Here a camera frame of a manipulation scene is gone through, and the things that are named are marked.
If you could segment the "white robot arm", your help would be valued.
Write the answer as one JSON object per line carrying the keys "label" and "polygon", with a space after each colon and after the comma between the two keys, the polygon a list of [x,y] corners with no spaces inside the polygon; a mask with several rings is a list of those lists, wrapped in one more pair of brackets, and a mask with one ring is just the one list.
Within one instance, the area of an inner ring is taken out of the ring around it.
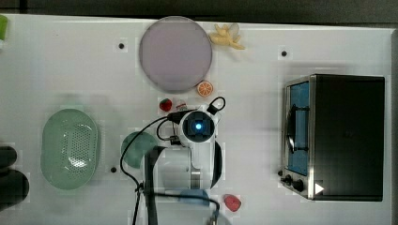
{"label": "white robot arm", "polygon": [[222,171],[216,142],[220,119],[218,109],[208,105],[167,116],[179,133],[176,143],[165,147],[156,161],[156,190],[211,189],[218,182]]}

